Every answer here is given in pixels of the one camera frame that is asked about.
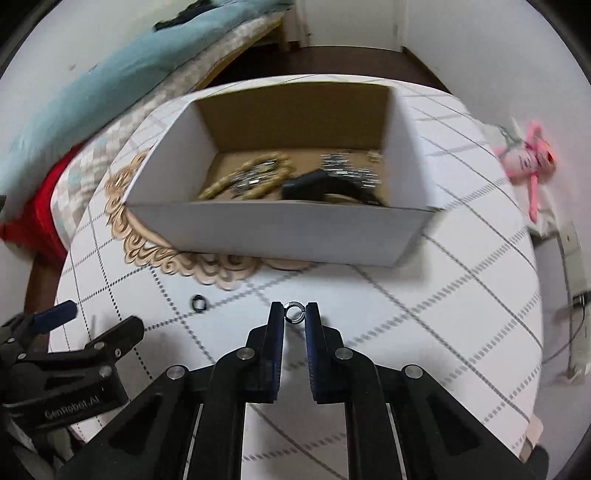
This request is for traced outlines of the pink plush toy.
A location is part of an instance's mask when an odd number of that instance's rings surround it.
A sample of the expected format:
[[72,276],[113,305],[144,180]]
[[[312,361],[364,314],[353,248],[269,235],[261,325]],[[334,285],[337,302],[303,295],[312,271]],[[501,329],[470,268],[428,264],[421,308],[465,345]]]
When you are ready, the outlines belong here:
[[540,123],[528,125],[525,138],[513,139],[508,135],[505,148],[494,150],[510,180],[526,180],[528,183],[528,215],[532,222],[538,221],[539,182],[542,176],[553,174],[557,158],[543,134]]

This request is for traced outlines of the white door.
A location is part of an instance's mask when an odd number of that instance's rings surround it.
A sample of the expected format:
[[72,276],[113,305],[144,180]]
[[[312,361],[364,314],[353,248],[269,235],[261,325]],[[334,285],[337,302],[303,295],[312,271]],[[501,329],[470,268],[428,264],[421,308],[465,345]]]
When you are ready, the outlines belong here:
[[295,7],[307,46],[401,52],[406,40],[405,0],[304,0]]

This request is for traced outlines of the black wristband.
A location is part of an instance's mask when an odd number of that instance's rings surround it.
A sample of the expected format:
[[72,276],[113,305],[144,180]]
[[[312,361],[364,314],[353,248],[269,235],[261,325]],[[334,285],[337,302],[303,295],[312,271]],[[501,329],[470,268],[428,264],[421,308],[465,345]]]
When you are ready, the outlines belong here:
[[329,195],[346,197],[365,205],[386,207],[386,203],[360,181],[322,169],[288,179],[280,189],[280,198],[283,200],[322,202]]

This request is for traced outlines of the black clothing on bed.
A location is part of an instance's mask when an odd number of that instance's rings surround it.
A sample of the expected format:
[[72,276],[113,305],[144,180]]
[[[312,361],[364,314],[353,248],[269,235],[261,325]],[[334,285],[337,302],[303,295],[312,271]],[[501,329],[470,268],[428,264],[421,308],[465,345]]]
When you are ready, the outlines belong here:
[[198,0],[196,2],[191,3],[185,9],[180,11],[176,14],[176,16],[169,20],[159,21],[154,24],[153,30],[159,31],[179,25],[183,25],[187,22],[190,22],[195,17],[204,14],[205,12],[211,11],[216,9],[217,6],[214,5],[209,0]]

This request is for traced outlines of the light blue quilt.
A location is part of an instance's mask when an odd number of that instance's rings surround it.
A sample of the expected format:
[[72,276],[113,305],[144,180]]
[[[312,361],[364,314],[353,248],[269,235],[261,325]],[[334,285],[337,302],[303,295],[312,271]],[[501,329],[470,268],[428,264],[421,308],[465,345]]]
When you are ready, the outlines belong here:
[[290,9],[291,1],[218,1],[193,19],[147,33],[64,87],[1,158],[1,220],[17,217],[51,168],[237,26]]

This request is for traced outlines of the white cardboard box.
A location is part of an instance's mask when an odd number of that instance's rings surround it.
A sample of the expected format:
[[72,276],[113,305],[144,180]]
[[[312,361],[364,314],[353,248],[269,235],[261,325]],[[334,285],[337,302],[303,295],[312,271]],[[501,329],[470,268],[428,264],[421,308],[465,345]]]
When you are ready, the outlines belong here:
[[[389,267],[443,208],[417,125],[392,87],[269,78],[184,102],[123,196],[181,252]],[[266,160],[277,161],[273,177],[233,196],[233,177]],[[284,182],[317,169],[360,181],[386,207],[280,198]]]

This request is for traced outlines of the white wall socket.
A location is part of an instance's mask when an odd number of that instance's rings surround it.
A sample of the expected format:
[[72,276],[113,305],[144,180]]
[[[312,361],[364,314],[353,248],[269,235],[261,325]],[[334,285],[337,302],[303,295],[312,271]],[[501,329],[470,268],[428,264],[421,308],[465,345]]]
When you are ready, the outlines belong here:
[[581,243],[576,225],[573,221],[570,221],[561,227],[559,231],[559,240],[562,256],[564,258],[579,255],[581,253]]

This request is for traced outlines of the red blanket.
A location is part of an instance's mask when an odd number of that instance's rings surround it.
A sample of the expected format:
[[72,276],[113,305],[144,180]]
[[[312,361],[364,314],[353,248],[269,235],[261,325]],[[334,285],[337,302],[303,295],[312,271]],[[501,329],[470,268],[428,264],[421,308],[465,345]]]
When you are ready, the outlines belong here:
[[54,225],[50,200],[59,178],[82,147],[83,143],[74,145],[50,169],[39,189],[25,204],[20,217],[1,225],[1,239],[5,243],[24,246],[54,266],[63,265],[66,249]]

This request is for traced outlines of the patterned white tablecloth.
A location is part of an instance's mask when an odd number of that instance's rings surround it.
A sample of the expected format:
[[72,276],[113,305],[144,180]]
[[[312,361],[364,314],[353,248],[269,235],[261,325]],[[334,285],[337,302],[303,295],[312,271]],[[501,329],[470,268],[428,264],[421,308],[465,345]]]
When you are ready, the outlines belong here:
[[149,109],[72,236],[53,354],[103,358],[72,479],[529,479],[533,246],[461,101],[349,75]]

